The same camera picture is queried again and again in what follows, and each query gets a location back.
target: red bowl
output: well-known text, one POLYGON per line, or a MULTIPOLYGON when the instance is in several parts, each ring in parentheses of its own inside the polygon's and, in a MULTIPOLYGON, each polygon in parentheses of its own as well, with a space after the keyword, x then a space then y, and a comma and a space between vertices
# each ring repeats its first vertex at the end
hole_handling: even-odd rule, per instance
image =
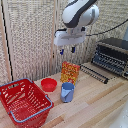
POLYGON ((53 92, 56 89, 57 81, 51 78, 45 78, 41 81, 41 85, 45 92, 53 92))

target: basket handle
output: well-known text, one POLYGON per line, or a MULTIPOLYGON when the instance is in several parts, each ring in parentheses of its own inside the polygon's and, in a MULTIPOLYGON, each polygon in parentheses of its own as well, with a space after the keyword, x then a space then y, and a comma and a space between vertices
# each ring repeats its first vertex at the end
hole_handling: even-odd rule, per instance
POLYGON ((19 79, 19 80, 16 80, 16 81, 12 81, 12 82, 7 83, 7 84, 4 84, 4 85, 0 85, 0 87, 6 86, 6 85, 8 85, 8 84, 12 84, 12 83, 15 83, 15 82, 18 82, 18 81, 21 81, 21 80, 25 80, 25 79, 29 80, 28 78, 23 78, 23 79, 19 79))
POLYGON ((13 112, 12 112, 12 111, 10 111, 10 113, 12 114, 13 119, 14 119, 17 123, 23 123, 23 122, 25 122, 25 121, 27 121, 27 120, 31 119, 32 117, 34 117, 34 116, 36 116, 36 115, 38 115, 38 114, 40 114, 40 113, 42 113, 42 112, 46 111, 47 109, 51 108, 51 107, 52 107, 52 101, 47 97, 47 95, 45 95, 45 97, 46 97, 46 98, 48 99, 48 101, 50 101, 50 103, 51 103, 51 105, 50 105, 49 107, 44 108, 43 110, 41 110, 41 111, 39 111, 39 112, 37 112, 37 113, 35 113, 35 114, 33 114, 33 115, 31 115, 31 116, 27 117, 27 118, 26 118, 26 119, 24 119, 24 120, 17 120, 17 119, 15 118, 15 116, 14 116, 13 112))

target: toaster oven knob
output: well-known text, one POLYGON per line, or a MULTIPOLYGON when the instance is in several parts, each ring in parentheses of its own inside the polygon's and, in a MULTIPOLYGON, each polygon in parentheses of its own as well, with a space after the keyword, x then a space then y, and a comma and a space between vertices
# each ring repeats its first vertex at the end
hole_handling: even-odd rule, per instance
POLYGON ((124 76, 128 76, 128 71, 124 73, 124 76))

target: wire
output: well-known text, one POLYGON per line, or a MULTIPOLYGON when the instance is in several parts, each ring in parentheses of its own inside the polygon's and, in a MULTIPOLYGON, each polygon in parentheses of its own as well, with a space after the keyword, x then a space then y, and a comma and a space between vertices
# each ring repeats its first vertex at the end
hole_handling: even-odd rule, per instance
POLYGON ((103 33, 109 32, 109 31, 111 31, 111 30, 113 30, 113 29, 115 29, 115 28, 120 27, 121 25, 123 25, 123 24, 124 24, 124 23, 126 23, 127 21, 128 21, 128 19, 127 19, 126 21, 124 21, 123 23, 121 23, 121 24, 117 25, 116 27, 111 28, 111 29, 109 29, 109 30, 107 30, 107 31, 105 31, 105 32, 101 32, 101 33, 97 33, 97 34, 92 34, 92 35, 86 35, 86 36, 99 35, 99 34, 103 34, 103 33))

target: textured wall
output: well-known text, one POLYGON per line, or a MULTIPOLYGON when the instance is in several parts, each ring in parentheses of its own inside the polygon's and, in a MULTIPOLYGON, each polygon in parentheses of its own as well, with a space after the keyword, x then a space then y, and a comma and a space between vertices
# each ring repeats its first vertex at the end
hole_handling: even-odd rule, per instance
POLYGON ((12 80, 2 8, 0 6, 0 85, 12 80))
POLYGON ((16 78, 49 75, 54 0, 7 0, 16 78))

